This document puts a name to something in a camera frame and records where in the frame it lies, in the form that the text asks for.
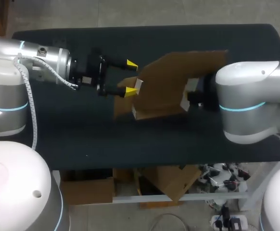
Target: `wires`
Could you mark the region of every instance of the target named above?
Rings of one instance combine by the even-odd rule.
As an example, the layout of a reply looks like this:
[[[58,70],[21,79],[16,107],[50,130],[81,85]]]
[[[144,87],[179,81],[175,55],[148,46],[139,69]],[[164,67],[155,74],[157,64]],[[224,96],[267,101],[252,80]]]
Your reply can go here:
[[[176,219],[179,220],[180,223],[183,225],[185,231],[188,231],[188,230],[189,230],[187,224],[186,224],[179,216],[174,215],[174,214],[172,214],[172,213],[164,213],[164,214],[158,215],[157,217],[154,218],[153,223],[152,223],[151,227],[148,229],[148,231],[153,231],[154,228],[156,227],[156,225],[160,222],[160,220],[161,220],[164,216],[171,216],[171,217],[176,218]]]
[[[33,100],[33,95],[32,95],[32,89],[30,86],[29,78],[26,74],[27,70],[19,64],[20,59],[27,59],[27,60],[32,60],[34,62],[37,62],[44,67],[46,67],[56,78],[58,78],[64,85],[68,86],[69,88],[76,90],[78,88],[77,84],[72,84],[65,79],[63,79],[51,66],[49,66],[45,61],[36,58],[36,57],[30,57],[30,56],[22,56],[21,53],[19,53],[13,60],[14,66],[18,69],[20,72],[24,83],[25,87],[28,93],[28,101],[30,105],[30,110],[31,110],[31,116],[32,116],[32,125],[33,125],[33,142],[32,142],[32,149],[35,150],[37,142],[38,142],[38,123],[36,119],[36,112],[35,112],[35,106],[34,106],[34,100]]]
[[[78,85],[77,84],[73,84],[73,83],[70,83],[68,81],[66,81],[65,79],[63,79],[58,73],[56,73],[56,71],[51,67],[49,66],[45,61],[39,59],[39,58],[36,58],[36,57],[30,57],[30,56],[20,56],[19,59],[29,59],[29,60],[32,60],[34,62],[37,62],[39,64],[42,64],[44,67],[46,67],[54,76],[56,76],[64,85],[68,86],[69,88],[73,89],[73,90],[77,90],[78,88]]]
[[[34,101],[33,101],[33,95],[32,95],[32,90],[31,86],[29,83],[29,78],[26,75],[26,69],[18,63],[19,57],[16,57],[13,61],[14,66],[18,69],[20,72],[24,83],[26,87],[26,91],[28,93],[28,101],[30,105],[30,110],[31,110],[31,117],[32,117],[32,125],[33,125],[33,142],[32,142],[32,149],[35,150],[36,145],[38,143],[38,123],[36,119],[36,113],[35,113],[35,106],[34,106]]]

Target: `black fabric surface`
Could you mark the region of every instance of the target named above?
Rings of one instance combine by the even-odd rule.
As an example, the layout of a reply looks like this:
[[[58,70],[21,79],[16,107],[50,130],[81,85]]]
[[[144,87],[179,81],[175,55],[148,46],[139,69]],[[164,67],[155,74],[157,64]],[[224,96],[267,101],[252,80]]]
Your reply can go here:
[[[13,38],[60,44],[78,60],[85,60],[92,47],[100,47],[140,67],[172,51],[228,50],[229,64],[280,60],[280,38],[271,25],[50,29],[17,32]],[[108,74],[112,84],[135,75],[114,69]],[[223,134],[219,113],[190,109],[188,118],[134,121],[130,115],[114,122],[113,97],[98,97],[95,89],[72,91],[32,81],[32,90],[37,151],[51,169],[280,161],[277,137],[251,145],[231,143]],[[25,130],[9,140],[31,145],[30,121],[28,114]]]

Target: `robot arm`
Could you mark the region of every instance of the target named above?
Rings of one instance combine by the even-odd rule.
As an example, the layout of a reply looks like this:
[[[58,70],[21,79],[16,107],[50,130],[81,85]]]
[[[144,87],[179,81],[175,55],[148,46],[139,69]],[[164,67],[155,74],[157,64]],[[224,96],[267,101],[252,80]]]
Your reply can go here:
[[[227,65],[216,88],[230,141],[250,144],[280,133],[280,61]]]
[[[95,87],[99,95],[118,95],[127,97],[136,94],[136,89],[117,88],[106,85],[107,69],[110,66],[123,70],[137,71],[138,66],[128,59],[113,58],[103,55],[99,49],[92,49],[87,56],[86,66],[81,69],[77,66],[76,59],[72,58],[67,49],[57,47],[41,46],[26,41],[0,38],[0,55],[38,58],[47,63],[64,80],[80,85]],[[60,83],[43,65],[39,62],[22,60],[22,64],[28,69],[30,79]]]
[[[66,49],[0,38],[0,136],[21,132],[26,125],[27,106],[31,108],[35,147],[37,125],[30,85],[27,79],[60,83],[79,89],[80,85],[96,87],[99,95],[127,97],[136,89],[106,85],[109,66],[136,71],[138,66],[129,60],[113,59],[100,51],[88,55],[87,66],[79,71],[76,60]]]

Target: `floor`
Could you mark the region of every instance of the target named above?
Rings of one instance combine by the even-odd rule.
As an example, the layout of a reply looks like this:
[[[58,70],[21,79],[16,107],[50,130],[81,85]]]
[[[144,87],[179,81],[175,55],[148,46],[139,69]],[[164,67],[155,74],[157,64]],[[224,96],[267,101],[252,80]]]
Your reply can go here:
[[[46,28],[239,23],[272,24],[280,35],[280,0],[15,0],[7,37],[14,31]],[[149,210],[137,204],[72,206],[71,231],[145,231],[162,213],[179,215],[191,231],[211,230],[213,211],[198,201]],[[257,225],[259,206],[246,215]],[[155,230],[183,228],[165,218]]]

